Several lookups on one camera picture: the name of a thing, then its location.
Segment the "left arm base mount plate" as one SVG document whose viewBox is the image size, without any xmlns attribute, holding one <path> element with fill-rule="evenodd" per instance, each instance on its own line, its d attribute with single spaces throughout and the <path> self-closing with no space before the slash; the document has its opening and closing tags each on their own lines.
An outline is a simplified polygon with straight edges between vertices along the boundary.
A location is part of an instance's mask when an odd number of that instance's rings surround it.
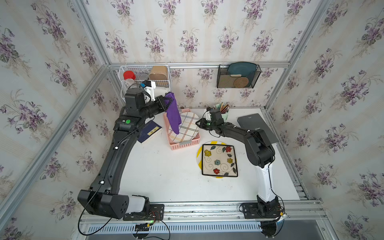
<svg viewBox="0 0 384 240">
<path fill-rule="evenodd" d="M 158 221 L 163 220 L 165 212 L 164 204 L 149 204 L 143 211 L 138 213 L 127 213 L 123 217 L 124 221 Z"/>
</svg>

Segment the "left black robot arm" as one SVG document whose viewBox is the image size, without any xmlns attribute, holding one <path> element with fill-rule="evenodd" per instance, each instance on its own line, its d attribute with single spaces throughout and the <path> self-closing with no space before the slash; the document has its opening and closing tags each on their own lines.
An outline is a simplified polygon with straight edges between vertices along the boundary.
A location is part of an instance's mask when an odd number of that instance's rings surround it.
<svg viewBox="0 0 384 240">
<path fill-rule="evenodd" d="M 146 102 L 146 95 L 147 92 L 140 88 L 127 90 L 104 163 L 89 189 L 79 192 L 79 203 L 91 215 L 119 220 L 126 214 L 147 214 L 150 210 L 149 198 L 119 193 L 129 154 L 146 120 L 165 112 L 173 103 L 173 99 L 163 96 Z"/>
</svg>

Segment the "purple knitted cloth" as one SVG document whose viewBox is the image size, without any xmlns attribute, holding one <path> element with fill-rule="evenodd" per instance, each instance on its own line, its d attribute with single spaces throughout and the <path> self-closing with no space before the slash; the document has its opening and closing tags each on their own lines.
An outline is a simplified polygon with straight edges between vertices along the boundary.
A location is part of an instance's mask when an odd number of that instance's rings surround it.
<svg viewBox="0 0 384 240">
<path fill-rule="evenodd" d="M 164 101 L 166 104 L 166 113 L 167 113 L 167 118 L 170 124 L 171 129 L 175 134 L 179 134 L 179 126 L 182 123 L 181 119 L 181 114 L 179 113 L 178 105 L 177 105 L 177 100 L 175 98 L 174 93 L 168 92 L 166 93 L 164 97 Z"/>
</svg>

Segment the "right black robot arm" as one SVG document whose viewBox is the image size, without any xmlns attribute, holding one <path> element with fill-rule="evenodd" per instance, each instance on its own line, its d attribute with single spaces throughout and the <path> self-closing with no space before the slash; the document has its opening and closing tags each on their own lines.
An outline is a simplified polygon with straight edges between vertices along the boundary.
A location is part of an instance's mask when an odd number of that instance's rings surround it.
<svg viewBox="0 0 384 240">
<path fill-rule="evenodd" d="M 196 122 L 200 129 L 214 131 L 219 136 L 237 140 L 245 145 L 249 162 L 258 171 L 259 190 L 256 210 L 263 219 L 277 219 L 284 215 L 283 200 L 274 191 L 272 168 L 275 161 L 273 143 L 262 128 L 244 129 L 225 122 L 217 109 L 207 111 L 210 119 L 202 117 Z"/>
</svg>

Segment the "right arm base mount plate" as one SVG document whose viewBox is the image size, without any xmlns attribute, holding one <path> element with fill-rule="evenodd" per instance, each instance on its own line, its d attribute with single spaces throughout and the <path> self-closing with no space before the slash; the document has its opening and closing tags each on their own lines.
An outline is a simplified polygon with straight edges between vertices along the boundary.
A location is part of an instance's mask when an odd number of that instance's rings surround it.
<svg viewBox="0 0 384 240">
<path fill-rule="evenodd" d="M 276 202 L 242 203 L 239 211 L 244 214 L 245 219 L 279 219 L 284 211 Z"/>
</svg>

